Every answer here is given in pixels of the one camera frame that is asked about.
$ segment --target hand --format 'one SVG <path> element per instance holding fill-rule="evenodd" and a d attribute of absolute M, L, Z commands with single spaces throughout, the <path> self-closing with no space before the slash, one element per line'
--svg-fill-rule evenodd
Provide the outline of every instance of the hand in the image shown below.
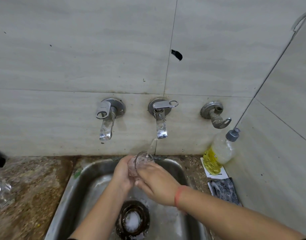
<path fill-rule="evenodd" d="M 150 199 L 162 205 L 174 206 L 174 197 L 181 185 L 171 174 L 155 163 L 148 163 L 137 172 L 143 180 L 137 179 L 135 185 Z"/>
<path fill-rule="evenodd" d="M 127 165 L 132 157 L 134 156 L 128 155 L 119 161 L 115 167 L 113 178 L 111 180 L 127 192 L 134 186 L 134 179 L 129 177 L 129 167 Z"/>

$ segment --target forearm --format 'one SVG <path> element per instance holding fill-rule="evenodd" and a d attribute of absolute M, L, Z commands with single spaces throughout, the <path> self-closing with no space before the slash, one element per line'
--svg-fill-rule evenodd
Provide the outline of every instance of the forearm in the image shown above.
<path fill-rule="evenodd" d="M 305 238 L 275 220 L 257 212 L 186 189 L 179 208 L 189 213 L 224 240 L 300 240 Z"/>
<path fill-rule="evenodd" d="M 127 193 L 128 190 L 111 181 L 81 225 L 71 235 L 71 238 L 107 240 Z"/>

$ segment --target sink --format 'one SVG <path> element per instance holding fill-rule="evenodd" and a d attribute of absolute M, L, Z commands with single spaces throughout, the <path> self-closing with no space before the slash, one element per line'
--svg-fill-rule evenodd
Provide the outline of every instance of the sink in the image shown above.
<path fill-rule="evenodd" d="M 155 162 L 166 169 L 180 184 L 192 186 L 176 161 L 164 159 Z M 118 160 L 101 159 L 83 162 L 81 169 L 75 170 L 63 193 L 45 240 L 63 240 L 70 236 L 108 185 L 117 163 Z M 145 240 L 206 240 L 203 225 L 177 208 L 155 203 L 137 187 L 131 189 L 127 196 L 126 201 L 131 200 L 140 202 L 149 212 L 150 224 Z M 120 237 L 114 228 L 109 240 L 115 239 L 118 240 Z"/>

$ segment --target yellow liquid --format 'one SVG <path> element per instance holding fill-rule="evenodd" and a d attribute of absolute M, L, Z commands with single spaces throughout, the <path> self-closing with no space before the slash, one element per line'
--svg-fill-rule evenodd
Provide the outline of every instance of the yellow liquid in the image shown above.
<path fill-rule="evenodd" d="M 203 164 L 212 175 L 217 175 L 221 171 L 222 164 L 217 161 L 217 156 L 211 147 L 204 152 Z"/>

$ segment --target dish soap bottle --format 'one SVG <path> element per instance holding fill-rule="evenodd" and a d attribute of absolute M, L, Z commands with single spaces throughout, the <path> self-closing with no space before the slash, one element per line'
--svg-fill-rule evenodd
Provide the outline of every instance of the dish soap bottle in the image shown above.
<path fill-rule="evenodd" d="M 239 133 L 240 130 L 235 127 L 225 136 L 223 133 L 215 135 L 212 145 L 203 155 L 204 166 L 210 174 L 219 174 L 221 167 L 234 157 L 233 142 L 237 140 Z"/>

